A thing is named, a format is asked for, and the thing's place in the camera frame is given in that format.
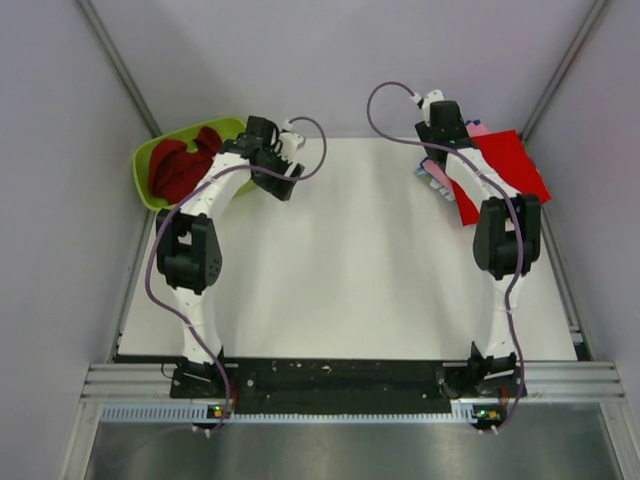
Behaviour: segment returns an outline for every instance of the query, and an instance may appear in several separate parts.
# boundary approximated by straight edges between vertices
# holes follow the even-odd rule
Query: green plastic bowl
[[[197,147],[195,143],[193,143],[193,139],[198,136],[202,127],[213,128],[224,141],[229,138],[236,138],[239,133],[245,131],[247,125],[242,119],[236,117],[216,118],[215,120],[209,120],[208,122],[198,123],[197,125],[183,128],[182,130],[167,133],[166,135],[154,138],[153,140],[142,144],[133,154],[133,179],[136,182],[136,188],[138,189],[138,194],[140,195],[142,203],[144,203],[144,206],[149,210],[157,212],[163,208],[173,207],[173,205],[169,205],[164,198],[154,197],[149,191],[149,162],[151,161],[151,152],[156,145],[165,138],[181,140],[187,144],[187,151],[195,152]],[[238,190],[237,195],[241,195],[242,193],[251,190],[253,187],[253,182],[247,182],[240,190]]]

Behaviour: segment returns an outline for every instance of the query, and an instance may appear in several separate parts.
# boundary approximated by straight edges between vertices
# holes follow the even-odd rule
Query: white wall
[[[371,135],[371,89],[443,88],[465,115],[521,129],[591,6],[585,0],[93,0],[160,127],[308,114]],[[418,112],[383,93],[381,127]]]
[[[106,354],[147,133],[71,0],[0,2],[0,478],[55,478]]]
[[[531,141],[551,222],[601,358],[640,420],[640,3],[613,2]]]

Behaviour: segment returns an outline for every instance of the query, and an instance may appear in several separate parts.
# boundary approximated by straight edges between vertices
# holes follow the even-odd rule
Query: red towel
[[[551,200],[551,195],[545,187],[540,173],[527,156],[515,130],[473,137],[473,141],[482,152],[486,162],[498,172],[505,182],[522,193],[536,194],[540,203]],[[462,225],[478,223],[479,213],[473,202],[469,200],[460,185],[453,180],[451,186],[456,196]]]
[[[202,127],[195,138],[195,153],[187,144],[165,138],[151,152],[149,190],[154,197],[165,198],[169,205],[178,203],[196,188],[213,165],[213,157],[222,145],[220,135],[211,127]]]

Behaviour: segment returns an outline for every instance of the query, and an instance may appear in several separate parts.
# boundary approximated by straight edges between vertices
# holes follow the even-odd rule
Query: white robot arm
[[[458,104],[447,101],[440,90],[426,97],[414,96],[424,121],[416,125],[422,142],[456,150],[474,168],[453,153],[426,147],[427,154],[440,165],[446,175],[464,190],[473,202],[480,220],[476,227],[473,253],[476,264],[486,271],[483,286],[485,298],[480,312],[480,328],[472,345],[472,357],[506,359],[515,364],[515,348],[505,308],[505,291],[515,273],[518,248],[514,225],[509,217],[502,193],[486,179],[502,189],[514,204],[523,237],[523,269],[510,292],[511,310],[515,308],[519,289],[531,264],[540,254],[540,201],[535,195],[522,195],[507,184],[485,161],[482,152],[467,134]],[[487,368],[480,378],[507,375],[510,369]]]
[[[293,161],[304,143],[305,139],[292,132],[288,122],[278,131],[268,120],[249,117],[247,131],[238,139],[225,142],[198,187],[204,183],[209,185],[184,204],[163,236],[158,249],[158,268],[174,287],[178,309],[216,355],[222,350],[222,342],[216,329],[212,285],[220,273],[222,256],[214,225],[236,192],[252,179],[280,200],[288,200],[295,178],[304,169]],[[281,173],[292,181],[255,174],[248,168],[229,172],[214,182],[210,180],[222,170],[250,164]],[[158,216],[158,224],[165,215]],[[184,357],[193,363],[211,363],[189,329],[183,326]]]

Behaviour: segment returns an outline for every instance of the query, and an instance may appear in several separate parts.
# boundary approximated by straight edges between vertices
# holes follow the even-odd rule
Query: white tabletop
[[[310,171],[320,141],[299,160]],[[216,290],[227,356],[466,359],[479,326],[484,276],[474,227],[418,179],[418,147],[331,139],[318,175],[289,202],[259,189],[232,200],[216,225],[223,255]],[[144,266],[121,354],[181,355],[182,329],[149,301]],[[154,267],[152,286],[173,296]],[[543,243],[515,313],[527,360],[575,360]]]

